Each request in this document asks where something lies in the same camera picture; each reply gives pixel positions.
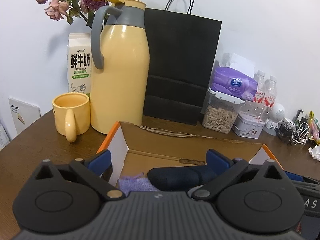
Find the yellow thermos pitcher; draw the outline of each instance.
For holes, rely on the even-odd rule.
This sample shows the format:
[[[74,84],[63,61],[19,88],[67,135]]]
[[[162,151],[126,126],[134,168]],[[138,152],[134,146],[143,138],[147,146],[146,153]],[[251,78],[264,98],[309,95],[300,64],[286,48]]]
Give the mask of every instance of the yellow thermos pitcher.
[[[138,0],[108,0],[92,23],[91,125],[107,134],[116,121],[141,125],[149,47],[144,29],[146,5]],[[101,32],[102,22],[109,14]]]

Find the white charging cable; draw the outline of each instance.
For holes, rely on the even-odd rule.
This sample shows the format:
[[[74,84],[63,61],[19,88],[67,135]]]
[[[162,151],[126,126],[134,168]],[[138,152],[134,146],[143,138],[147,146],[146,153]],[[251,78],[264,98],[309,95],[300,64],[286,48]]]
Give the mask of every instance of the white charging cable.
[[[293,128],[293,133],[291,136],[291,141],[294,144],[306,144],[307,140],[312,139],[313,136],[310,137],[310,127],[306,122],[298,123]]]

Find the snack package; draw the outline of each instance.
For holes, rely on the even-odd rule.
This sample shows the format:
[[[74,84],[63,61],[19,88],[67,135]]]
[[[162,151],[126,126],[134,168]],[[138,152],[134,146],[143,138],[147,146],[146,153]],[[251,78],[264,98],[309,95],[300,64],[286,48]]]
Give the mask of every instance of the snack package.
[[[317,145],[320,144],[320,124],[318,119],[315,117],[315,114],[310,111],[309,114],[309,127],[310,127],[310,134],[313,136],[313,140],[316,142]]]

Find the vinda logo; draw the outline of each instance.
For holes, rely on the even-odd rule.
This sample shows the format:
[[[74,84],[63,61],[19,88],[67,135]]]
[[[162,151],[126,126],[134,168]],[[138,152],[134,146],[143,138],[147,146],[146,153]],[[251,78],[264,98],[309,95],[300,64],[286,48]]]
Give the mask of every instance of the vinda logo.
[[[239,78],[233,78],[230,82],[231,86],[233,87],[241,87],[241,80]]]

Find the flower stem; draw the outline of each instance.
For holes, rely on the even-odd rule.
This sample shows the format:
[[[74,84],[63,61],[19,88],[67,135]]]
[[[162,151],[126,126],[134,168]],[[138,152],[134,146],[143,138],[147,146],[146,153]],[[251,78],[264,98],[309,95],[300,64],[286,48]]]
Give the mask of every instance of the flower stem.
[[[82,12],[78,12],[78,13],[82,16],[82,18],[86,21],[86,23],[88,23],[88,18],[86,16],[84,16],[84,14]]]
[[[79,14],[82,16],[82,18],[88,23],[88,18],[86,16],[83,15],[82,12],[79,12]]]

